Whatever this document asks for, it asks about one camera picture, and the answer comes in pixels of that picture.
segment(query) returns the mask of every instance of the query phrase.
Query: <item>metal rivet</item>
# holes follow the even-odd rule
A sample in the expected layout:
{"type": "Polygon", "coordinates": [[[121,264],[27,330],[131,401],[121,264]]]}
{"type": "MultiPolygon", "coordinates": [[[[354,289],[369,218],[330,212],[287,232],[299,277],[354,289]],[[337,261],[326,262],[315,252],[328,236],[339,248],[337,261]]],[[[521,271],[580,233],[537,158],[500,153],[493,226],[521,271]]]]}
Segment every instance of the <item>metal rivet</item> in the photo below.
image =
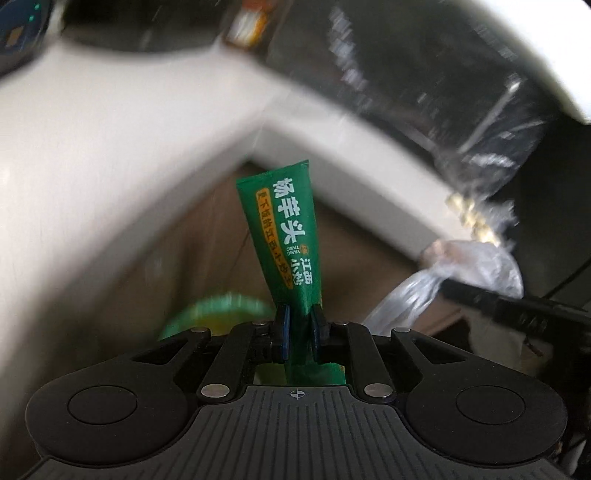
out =
{"type": "Polygon", "coordinates": [[[201,389],[201,395],[207,398],[223,398],[229,393],[228,386],[221,383],[210,383],[201,389]]]}
{"type": "Polygon", "coordinates": [[[386,385],[385,383],[370,383],[366,385],[363,389],[366,395],[373,397],[373,398],[386,398],[388,395],[391,395],[394,390],[390,385],[386,385]]]}

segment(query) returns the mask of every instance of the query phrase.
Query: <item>crosshair marking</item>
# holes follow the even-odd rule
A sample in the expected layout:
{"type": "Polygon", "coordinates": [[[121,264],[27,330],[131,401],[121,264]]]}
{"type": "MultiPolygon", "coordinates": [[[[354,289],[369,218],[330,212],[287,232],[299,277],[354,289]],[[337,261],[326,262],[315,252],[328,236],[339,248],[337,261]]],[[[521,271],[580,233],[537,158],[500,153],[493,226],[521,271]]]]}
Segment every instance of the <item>crosshair marking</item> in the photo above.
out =
{"type": "Polygon", "coordinates": [[[293,392],[288,393],[288,395],[290,397],[295,398],[296,400],[299,400],[301,398],[304,398],[305,395],[309,394],[302,392],[302,390],[294,390],[293,392]]]}

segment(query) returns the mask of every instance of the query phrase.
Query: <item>black package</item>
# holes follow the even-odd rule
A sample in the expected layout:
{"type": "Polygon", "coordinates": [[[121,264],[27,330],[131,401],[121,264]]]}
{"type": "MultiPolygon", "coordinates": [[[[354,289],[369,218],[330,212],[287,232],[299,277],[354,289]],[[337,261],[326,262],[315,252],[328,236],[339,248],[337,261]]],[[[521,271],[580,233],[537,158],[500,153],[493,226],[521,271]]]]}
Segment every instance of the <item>black package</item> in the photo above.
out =
{"type": "Polygon", "coordinates": [[[507,46],[444,0],[294,0],[265,60],[402,132],[476,199],[512,178],[556,111],[507,46]]]}

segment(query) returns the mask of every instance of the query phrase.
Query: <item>green squeeze tube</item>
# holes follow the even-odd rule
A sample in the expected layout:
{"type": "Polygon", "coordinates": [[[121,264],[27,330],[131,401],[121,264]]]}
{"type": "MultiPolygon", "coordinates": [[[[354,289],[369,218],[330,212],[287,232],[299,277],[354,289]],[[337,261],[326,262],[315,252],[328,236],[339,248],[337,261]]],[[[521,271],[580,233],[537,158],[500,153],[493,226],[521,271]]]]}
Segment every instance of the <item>green squeeze tube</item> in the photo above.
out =
{"type": "Polygon", "coordinates": [[[312,358],[309,313],[322,303],[322,290],[309,162],[240,179],[236,186],[273,301],[291,307],[288,383],[344,384],[340,365],[312,358]]]}

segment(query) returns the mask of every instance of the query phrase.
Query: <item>black gripper pad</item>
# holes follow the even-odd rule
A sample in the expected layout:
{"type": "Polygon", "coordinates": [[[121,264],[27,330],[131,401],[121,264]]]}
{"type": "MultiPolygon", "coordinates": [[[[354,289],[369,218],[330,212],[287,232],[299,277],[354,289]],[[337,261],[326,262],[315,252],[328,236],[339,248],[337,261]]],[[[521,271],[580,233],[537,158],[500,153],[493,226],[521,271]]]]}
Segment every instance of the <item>black gripper pad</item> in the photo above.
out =
{"type": "Polygon", "coordinates": [[[203,407],[173,445],[132,465],[85,468],[42,460],[31,480],[553,480],[546,460],[480,468],[418,442],[396,410],[347,387],[250,386],[238,400],[203,407]]]}

